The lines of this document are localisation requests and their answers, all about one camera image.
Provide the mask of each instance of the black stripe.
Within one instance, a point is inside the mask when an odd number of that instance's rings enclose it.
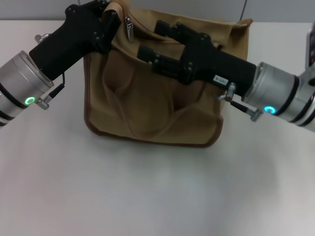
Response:
[[[8,116],[6,113],[3,113],[2,111],[0,111],[0,118],[6,119],[6,120],[13,120],[14,119],[14,117]]]
[[[300,119],[302,119],[302,117],[306,114],[306,112],[309,110],[311,104],[313,103],[314,97],[315,97],[315,93],[313,93],[313,95],[310,97],[308,102],[305,104],[303,110],[300,112],[300,114],[294,120],[289,121],[290,123],[295,123],[295,122],[299,121]]]
[[[294,84],[293,84],[293,88],[291,90],[291,93],[290,93],[289,97],[287,98],[286,102],[284,103],[284,105],[277,111],[277,113],[275,113],[275,116],[280,116],[283,112],[286,111],[286,109],[289,107],[292,100],[294,99],[294,96],[297,92],[297,89],[299,88],[299,85],[300,85],[299,77],[294,76]]]
[[[4,96],[6,96],[7,99],[9,99],[15,106],[26,109],[28,106],[24,105],[23,103],[19,102],[15,97],[13,97],[8,90],[5,89],[5,87],[0,83],[0,91],[3,93]]]
[[[299,126],[304,127],[304,126],[308,125],[309,123],[311,123],[313,121],[314,118],[315,118],[315,110],[313,111],[311,116],[303,124],[301,124]]]

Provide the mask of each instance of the bag brown trim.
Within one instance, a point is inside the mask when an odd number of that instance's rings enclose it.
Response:
[[[86,126],[91,130],[91,132],[99,135],[99,136],[108,136],[112,138],[117,138],[121,140],[127,140],[127,141],[134,141],[139,143],[148,143],[148,144],[160,144],[160,145],[167,145],[167,146],[181,146],[181,147],[191,147],[191,148],[207,148],[214,144],[217,139],[219,138],[222,127],[223,127],[223,118],[217,119],[217,126],[215,133],[211,137],[211,139],[205,143],[205,144],[168,144],[168,143],[157,143],[157,142],[150,142],[150,141],[143,141],[143,140],[137,140],[132,139],[129,137],[121,137],[118,135],[110,134],[107,132],[103,132],[98,130],[91,122],[90,122],[90,63],[91,63],[91,56],[87,55],[84,57],[84,78],[85,78],[85,98],[84,98],[84,122]],[[221,105],[220,102],[215,101],[214,103],[214,113],[216,115],[221,115]]]

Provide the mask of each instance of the green led ring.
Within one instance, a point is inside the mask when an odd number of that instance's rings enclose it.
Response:
[[[33,102],[35,101],[35,98],[34,97],[29,97],[25,100],[25,104],[26,105],[30,105],[32,104]]]

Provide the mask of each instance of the silver cylinder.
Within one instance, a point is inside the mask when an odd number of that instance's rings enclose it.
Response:
[[[315,65],[299,77],[261,63],[242,100],[258,109],[315,132]]]
[[[3,121],[15,118],[53,85],[27,53],[17,54],[0,68],[0,126]]]
[[[263,62],[257,68],[253,86],[243,101],[262,111],[272,107],[275,114],[290,96],[294,76]]]

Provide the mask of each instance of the label sticker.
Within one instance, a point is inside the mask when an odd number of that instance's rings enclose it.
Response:
[[[213,81],[216,81],[216,82],[218,82],[220,84],[223,84],[223,85],[227,85],[228,84],[228,80],[223,78],[223,77],[221,77],[221,76],[219,76],[219,75],[216,75],[214,77]]]

